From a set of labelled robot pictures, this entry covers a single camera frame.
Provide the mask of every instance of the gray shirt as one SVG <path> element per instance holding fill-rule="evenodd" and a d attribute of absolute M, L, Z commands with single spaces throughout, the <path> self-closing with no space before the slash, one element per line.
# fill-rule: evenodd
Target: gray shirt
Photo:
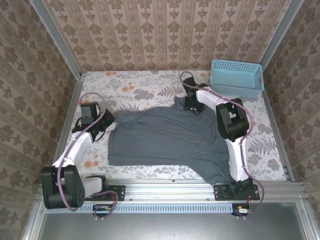
<path fill-rule="evenodd" d="M 184 102 L 175 97 L 170 107 L 119 113 L 109 136 L 109 164 L 185 165 L 209 184 L 228 183 L 229 152 L 215 112 L 205 107 L 195 115 Z"/>

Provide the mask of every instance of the blue plastic basket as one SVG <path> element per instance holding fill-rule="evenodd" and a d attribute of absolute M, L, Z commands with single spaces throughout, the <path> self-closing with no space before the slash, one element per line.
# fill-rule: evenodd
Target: blue plastic basket
<path fill-rule="evenodd" d="M 264 89 L 262 67 L 257 63 L 212 60 L 211 88 L 219 94 L 256 98 Z"/>

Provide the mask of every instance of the damask wallpaper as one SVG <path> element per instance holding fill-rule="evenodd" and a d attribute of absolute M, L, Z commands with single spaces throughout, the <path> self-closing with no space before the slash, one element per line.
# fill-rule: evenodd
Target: damask wallpaper
<path fill-rule="evenodd" d="M 264 72 L 298 181 L 320 223 L 320 0 L 305 0 Z"/>
<path fill-rule="evenodd" d="M 0 1 L 0 239 L 19 239 L 75 85 L 28 0 Z"/>
<path fill-rule="evenodd" d="M 83 71 L 257 63 L 289 0 L 44 0 Z"/>

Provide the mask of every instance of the purple cable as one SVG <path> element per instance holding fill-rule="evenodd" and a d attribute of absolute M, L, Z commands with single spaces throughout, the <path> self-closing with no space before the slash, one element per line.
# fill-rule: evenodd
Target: purple cable
<path fill-rule="evenodd" d="M 110 216 L 110 214 L 115 210 L 116 206 L 117 206 L 117 203 L 118 203 L 118 194 L 115 192 L 115 191 L 103 191 L 103 192 L 98 192 L 98 193 L 95 193 L 95 194 L 92 194 L 91 196 L 100 196 L 100 195 L 104 195 L 104 194 L 114 194 L 115 195 L 115 203 L 113 205 L 113 207 L 111 208 L 111 210 L 103 217 L 100 217 L 100 216 L 97 216 L 97 210 L 98 209 L 101 209 L 101 208 L 105 208 L 106 206 L 105 205 L 101 205 L 101 206 L 97 206 L 95 209 L 94 209 L 94 212 L 93 212 L 93 215 L 97 218 L 97 219 L 102 219 L 102 218 L 107 218 Z"/>
<path fill-rule="evenodd" d="M 248 111 L 248 109 L 246 109 L 246 108 L 245 108 L 244 106 L 242 106 L 241 104 L 239 104 L 239 103 L 237 103 L 237 102 L 235 102 L 235 101 L 232 101 L 232 100 L 230 100 L 230 99 L 228 99 L 228 98 L 226 98 L 226 97 L 218 94 L 217 92 L 213 91 L 212 89 L 201 88 L 201 87 L 196 87 L 196 86 L 191 86 L 191 85 L 188 85 L 188 84 L 184 83 L 184 81 L 182 80 L 182 75 L 185 74 L 185 73 L 188 73 L 188 74 L 190 74 L 193 78 L 195 78 L 194 75 L 193 75 L 191 72 L 189 72 L 189 71 L 183 71 L 183 72 L 180 74 L 180 82 L 182 83 L 182 85 L 184 85 L 184 86 L 186 86 L 186 87 L 188 87 L 188 88 L 192 88 L 192 89 L 207 90 L 207 92 L 211 93 L 212 95 L 217 96 L 218 98 L 221 98 L 222 100 L 225 100 L 225 101 L 227 101 L 227 102 L 229 102 L 229 103 L 231 103 L 231 104 L 234 104 L 234 105 L 240 107 L 240 108 L 243 109 L 243 110 L 246 112 L 246 114 L 249 116 L 250 123 L 251 123 L 251 124 L 250 124 L 250 128 L 249 128 L 247 134 L 240 140 L 240 143 L 239 143 L 240 146 L 241 146 L 241 147 L 240 147 L 241 162 L 242 162 L 242 167 L 243 167 L 244 172 L 245 172 L 250 178 L 252 178 L 252 179 L 261 187 L 262 195 L 261 195 L 260 201 L 259 201 L 258 206 L 256 207 L 256 209 L 255 209 L 252 213 L 250 213 L 250 214 L 248 214 L 248 215 L 246 216 L 246 218 L 248 218 L 248 217 L 252 216 L 254 213 L 257 212 L 257 210 L 260 208 L 260 206 L 261 206 L 261 204 L 262 204 L 262 202 L 263 202 L 263 200 L 264 200 L 264 197 L 265 197 L 265 188 L 264 188 L 264 186 L 261 184 L 260 181 L 258 181 L 255 177 L 253 177 L 253 176 L 248 172 L 248 170 L 246 169 L 246 164 L 245 164 L 244 151 L 246 151 L 246 150 L 244 149 L 244 146 L 243 146 L 242 143 L 243 143 L 243 141 L 246 139 L 246 137 L 248 137 L 249 134 L 250 134 L 250 133 L 252 132 L 252 130 L 254 129 L 254 120 L 253 120 L 253 118 L 252 118 L 252 115 L 250 114 L 250 112 Z M 245 218 L 245 217 L 242 216 L 240 213 L 238 213 L 238 212 L 236 212 L 236 213 L 239 215 L 239 217 Z"/>
<path fill-rule="evenodd" d="M 61 195 L 61 198 L 62 198 L 62 201 L 64 203 L 64 205 L 66 206 L 67 209 L 69 209 L 71 212 L 75 212 L 77 210 L 77 208 L 71 208 L 71 206 L 69 205 L 69 203 L 67 202 L 67 199 L 65 197 L 65 194 L 64 194 L 64 190 L 62 189 L 62 185 L 61 185 L 61 170 L 62 170 L 62 166 L 64 165 L 65 163 L 65 158 L 68 156 L 68 154 L 70 153 L 72 147 L 75 145 L 76 141 L 89 129 L 91 128 L 93 125 L 95 125 L 97 122 L 99 122 L 100 119 L 102 119 L 102 117 L 104 116 L 105 112 L 106 112 L 106 109 L 107 109 L 107 104 L 106 104 L 106 101 L 104 99 L 103 96 L 101 96 L 99 93 L 96 93 L 96 92 L 87 92 L 85 94 L 83 94 L 81 97 L 80 97 L 80 100 L 79 102 L 81 103 L 81 100 L 84 98 L 84 96 L 86 95 L 97 95 L 99 96 L 102 100 L 103 100 L 103 103 L 104 103 L 104 110 L 100 113 L 100 116 L 97 118 L 97 120 L 95 120 L 93 123 L 91 123 L 89 126 L 87 126 L 82 132 L 80 132 L 76 137 L 75 139 L 72 141 L 72 143 L 70 144 L 70 146 L 68 147 L 68 149 L 66 150 L 64 156 L 63 156 L 63 159 L 59 165 L 59 168 L 58 168 L 58 173 L 57 173 L 57 182 L 58 182 L 58 188 L 59 188 L 59 192 L 60 192 L 60 195 Z"/>

